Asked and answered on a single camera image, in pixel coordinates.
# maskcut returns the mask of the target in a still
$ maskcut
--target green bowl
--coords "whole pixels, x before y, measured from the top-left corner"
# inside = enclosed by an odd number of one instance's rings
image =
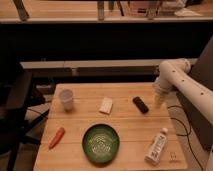
[[[96,164],[111,161],[119,148],[119,136],[109,125],[97,124],[90,127],[83,137],[83,149],[89,160]]]

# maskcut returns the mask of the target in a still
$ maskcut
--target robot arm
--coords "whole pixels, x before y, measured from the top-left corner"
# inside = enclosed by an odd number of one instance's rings
[[[159,65],[160,76],[154,86],[158,94],[175,86],[213,125],[213,92],[190,78],[190,62],[186,59],[165,60]]]

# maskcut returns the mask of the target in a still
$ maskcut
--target bottle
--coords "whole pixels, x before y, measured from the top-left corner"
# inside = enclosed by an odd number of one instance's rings
[[[163,148],[167,143],[167,134],[168,129],[163,128],[162,131],[156,135],[153,144],[151,145],[147,155],[145,156],[145,160],[152,165],[157,165],[160,160]]]

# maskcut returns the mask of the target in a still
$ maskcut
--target carrot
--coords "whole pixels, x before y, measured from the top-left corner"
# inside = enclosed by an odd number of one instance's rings
[[[63,127],[58,129],[54,138],[52,139],[52,141],[49,144],[49,149],[52,149],[60,141],[60,139],[62,138],[64,133],[65,133],[65,129]]]

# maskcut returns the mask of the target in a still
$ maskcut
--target white cup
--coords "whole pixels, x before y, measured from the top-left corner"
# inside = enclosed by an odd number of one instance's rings
[[[64,89],[59,93],[59,99],[66,111],[70,111],[73,108],[73,92],[69,89]]]

